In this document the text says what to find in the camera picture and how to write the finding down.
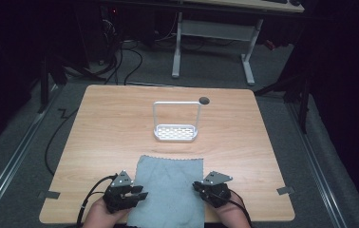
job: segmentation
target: blue cloth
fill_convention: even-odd
[[[201,228],[204,203],[192,186],[203,179],[203,160],[170,160],[141,156],[134,185],[147,198],[129,213],[127,225],[141,228]]]

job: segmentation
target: black tape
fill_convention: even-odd
[[[52,191],[43,192],[43,191],[41,191],[40,194],[38,194],[38,199],[48,198],[48,199],[57,200],[60,195],[61,195],[61,193],[59,193],[59,192],[52,192]]]
[[[288,187],[288,186],[285,186],[285,187],[282,187],[282,188],[277,188],[277,193],[281,196],[283,194],[292,194],[295,192],[294,188],[293,187]]]

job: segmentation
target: table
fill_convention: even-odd
[[[302,6],[293,6],[289,2],[287,4],[274,3],[261,0],[184,0],[189,3],[202,3],[219,6],[230,6],[236,8],[249,8],[256,10],[276,10],[282,12],[303,12]],[[247,84],[253,86],[255,79],[250,66],[250,58],[259,35],[263,23],[263,19],[258,19],[254,26],[239,26],[222,23],[212,23],[195,20],[182,20],[182,13],[179,13],[177,25],[177,42],[174,52],[172,77],[180,76],[180,41],[182,35],[201,36],[218,39],[228,39],[249,42],[244,54],[241,54],[241,62],[244,68]]]
[[[199,97],[209,98],[210,103],[201,109],[197,138],[189,143],[158,142],[153,133],[153,103],[197,101]],[[176,113],[194,120],[196,112],[184,108]],[[91,187],[122,170],[136,178],[141,155],[203,158],[203,176],[214,170],[234,178],[228,185],[244,198],[252,220],[294,218],[289,196],[276,191],[285,183],[251,90],[90,85],[49,187],[61,195],[45,200],[40,220],[74,223]],[[104,191],[108,184],[97,190]],[[100,196],[91,197],[86,210]],[[205,221],[218,221],[207,207]]]

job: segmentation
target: white metal stand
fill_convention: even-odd
[[[180,76],[180,38],[181,35],[192,35],[209,38],[238,40],[250,42],[246,53],[241,55],[241,61],[244,66],[247,83],[250,86],[255,84],[254,75],[250,66],[250,58],[262,27],[263,20],[259,19],[254,27],[229,25],[221,23],[182,20],[182,13],[179,13],[177,28],[177,43],[174,53],[173,78]]]

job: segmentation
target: wooden table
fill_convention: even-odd
[[[153,103],[198,101],[199,97],[208,97],[210,103],[200,112],[197,138],[190,143],[158,142],[153,134]],[[160,114],[161,122],[171,118],[164,119],[166,113]],[[177,115],[176,120],[192,121],[196,112],[181,107],[181,111],[172,114]],[[285,183],[251,90],[91,85],[49,187],[49,191],[61,195],[58,199],[46,199],[40,220],[75,222],[91,187],[101,178],[122,170],[136,178],[141,155],[203,158],[203,176],[214,170],[234,178],[228,185],[244,198],[252,220],[294,218],[289,196],[279,196],[276,191]],[[97,190],[104,191],[109,183],[106,181]],[[86,210],[100,196],[91,197]],[[218,221],[208,208],[205,221]]]

